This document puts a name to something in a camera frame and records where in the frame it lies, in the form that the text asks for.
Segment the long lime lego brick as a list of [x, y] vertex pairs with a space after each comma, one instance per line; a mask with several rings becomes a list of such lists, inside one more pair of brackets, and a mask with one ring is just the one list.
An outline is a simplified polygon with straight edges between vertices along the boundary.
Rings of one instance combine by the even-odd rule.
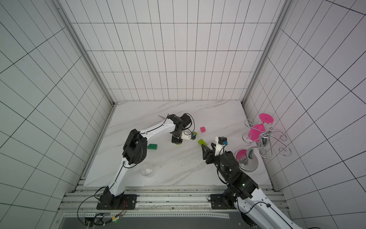
[[200, 146], [202, 146], [202, 145], [207, 146], [207, 143], [206, 143], [204, 140], [202, 140], [202, 139], [199, 139], [199, 140], [198, 140], [198, 144], [199, 144]]

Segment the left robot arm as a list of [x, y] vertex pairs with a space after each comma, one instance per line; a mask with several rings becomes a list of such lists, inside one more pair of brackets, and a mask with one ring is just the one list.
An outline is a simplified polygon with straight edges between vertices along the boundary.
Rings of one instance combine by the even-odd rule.
[[182, 144], [184, 139], [194, 140], [196, 135], [193, 132], [189, 134], [185, 132], [191, 126], [195, 126], [194, 119], [190, 114], [184, 113], [180, 117], [169, 114], [161, 123], [144, 130], [131, 130], [123, 146], [123, 160], [113, 180], [99, 197], [99, 201], [109, 203], [123, 196], [125, 190], [123, 178], [127, 170], [145, 160], [150, 141], [164, 134], [171, 135], [173, 144]]

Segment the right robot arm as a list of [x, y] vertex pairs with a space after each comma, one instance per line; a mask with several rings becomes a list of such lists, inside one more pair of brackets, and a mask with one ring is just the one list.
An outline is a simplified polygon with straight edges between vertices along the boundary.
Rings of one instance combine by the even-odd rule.
[[213, 164], [219, 179], [227, 186], [223, 194], [211, 194], [208, 200], [214, 210], [239, 210], [243, 221], [249, 226], [261, 229], [299, 229], [244, 173], [231, 151], [219, 150], [212, 143], [212, 148], [201, 145], [203, 160]]

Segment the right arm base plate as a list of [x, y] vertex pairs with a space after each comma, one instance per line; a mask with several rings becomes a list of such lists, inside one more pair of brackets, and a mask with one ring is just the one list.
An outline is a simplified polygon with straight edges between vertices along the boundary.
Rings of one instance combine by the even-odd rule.
[[234, 210], [236, 209], [233, 195], [229, 194], [211, 194], [208, 198], [213, 210]]

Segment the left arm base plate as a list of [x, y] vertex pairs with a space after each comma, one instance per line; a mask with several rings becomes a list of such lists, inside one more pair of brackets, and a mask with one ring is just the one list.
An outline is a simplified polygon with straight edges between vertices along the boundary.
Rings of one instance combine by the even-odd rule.
[[135, 194], [121, 194], [117, 197], [107, 193], [101, 195], [96, 209], [97, 210], [134, 210], [137, 202]]

